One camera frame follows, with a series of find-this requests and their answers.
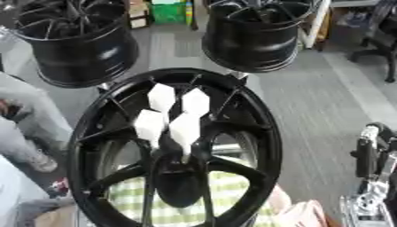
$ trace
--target sneaker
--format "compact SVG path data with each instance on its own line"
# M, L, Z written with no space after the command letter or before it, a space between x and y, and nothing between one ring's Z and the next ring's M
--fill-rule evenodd
M55 160L43 154L40 149L37 151L37 157L29 162L34 170L42 173L50 173L58 167L58 163Z

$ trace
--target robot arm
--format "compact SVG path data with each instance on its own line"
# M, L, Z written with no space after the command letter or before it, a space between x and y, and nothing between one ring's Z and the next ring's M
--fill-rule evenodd
M352 155L355 174L365 184L358 195L341 198L344 226L394 227L384 200L397 164L397 134L384 124L371 123L362 131Z

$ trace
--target gray pants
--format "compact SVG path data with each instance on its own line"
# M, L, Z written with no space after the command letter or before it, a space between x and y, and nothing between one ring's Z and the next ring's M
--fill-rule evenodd
M44 90L0 72L0 98L20 106L18 114L28 114L27 121L35 136L55 149L64 149L72 128ZM0 116L0 154L16 161L30 162L37 157L35 145L25 139L14 121Z

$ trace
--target green box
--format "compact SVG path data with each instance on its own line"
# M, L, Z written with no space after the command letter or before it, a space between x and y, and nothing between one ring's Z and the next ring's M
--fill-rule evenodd
M185 3L177 4L153 4L152 13L155 23L185 23Z

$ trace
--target person's leg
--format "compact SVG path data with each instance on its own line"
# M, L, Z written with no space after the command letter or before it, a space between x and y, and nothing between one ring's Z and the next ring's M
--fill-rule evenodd
M37 171L51 172L57 162L43 154L31 141L23 136L13 121L0 116L0 154L17 162L26 162Z
M0 73L0 98L21 106L21 112L31 113L38 136L50 140L57 149L65 149L73 130L44 90Z

